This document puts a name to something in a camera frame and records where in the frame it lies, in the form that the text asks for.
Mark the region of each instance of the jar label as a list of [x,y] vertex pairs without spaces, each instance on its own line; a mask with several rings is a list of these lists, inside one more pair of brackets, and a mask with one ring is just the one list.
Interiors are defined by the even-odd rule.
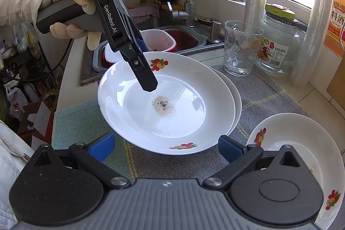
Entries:
[[[337,41],[339,41],[340,31],[344,24],[344,20],[345,20],[345,5],[337,0],[334,0],[327,34]],[[342,41],[344,44],[345,33],[343,34]]]
[[288,50],[288,46],[273,42],[267,38],[262,38],[258,57],[273,67],[280,67]]

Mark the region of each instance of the gray cloth mat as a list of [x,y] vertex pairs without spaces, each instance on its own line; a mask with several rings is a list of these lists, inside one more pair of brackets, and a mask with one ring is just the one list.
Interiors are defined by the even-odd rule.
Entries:
[[[264,119],[277,113],[293,112],[309,116],[285,90],[262,70],[253,67],[247,77],[234,77],[223,66],[214,66],[237,87],[242,99],[242,115],[230,137],[245,145],[254,128]],[[66,149],[75,142],[88,143],[106,132],[113,132],[116,145],[105,164],[132,181],[139,178],[198,178],[201,182],[225,167],[228,162],[218,148],[186,156],[161,155],[143,150],[124,140],[104,120],[97,99],[59,110],[55,115],[52,145]],[[330,230],[342,229],[345,224],[345,203]]]

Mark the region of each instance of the faucet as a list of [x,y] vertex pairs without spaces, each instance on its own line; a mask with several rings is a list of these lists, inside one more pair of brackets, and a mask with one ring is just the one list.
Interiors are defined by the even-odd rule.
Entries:
[[194,2],[192,0],[186,0],[185,9],[183,11],[173,10],[170,2],[167,3],[170,11],[171,21],[183,20],[184,25],[190,28],[195,27],[194,24]]

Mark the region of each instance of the white jacket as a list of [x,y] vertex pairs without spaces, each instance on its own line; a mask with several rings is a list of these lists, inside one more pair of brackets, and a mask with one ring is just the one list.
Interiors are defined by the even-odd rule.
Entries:
[[[36,23],[37,11],[42,2],[49,4],[51,0],[0,0],[0,26],[13,26],[23,21]],[[32,156],[33,152],[0,121],[0,230],[10,229],[17,222],[8,195],[25,161],[16,155],[25,153]]]

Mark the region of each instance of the gloved hand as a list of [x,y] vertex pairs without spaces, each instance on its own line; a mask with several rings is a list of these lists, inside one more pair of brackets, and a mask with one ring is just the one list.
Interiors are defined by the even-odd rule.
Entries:
[[[96,6],[93,0],[74,0],[77,4],[82,6],[84,12],[87,14],[93,14],[96,10]],[[55,38],[82,38],[87,36],[87,46],[90,50],[95,50],[99,44],[101,39],[101,33],[97,33],[94,31],[84,31],[79,29],[76,25],[65,25],[63,23],[55,23],[50,26],[51,34]]]

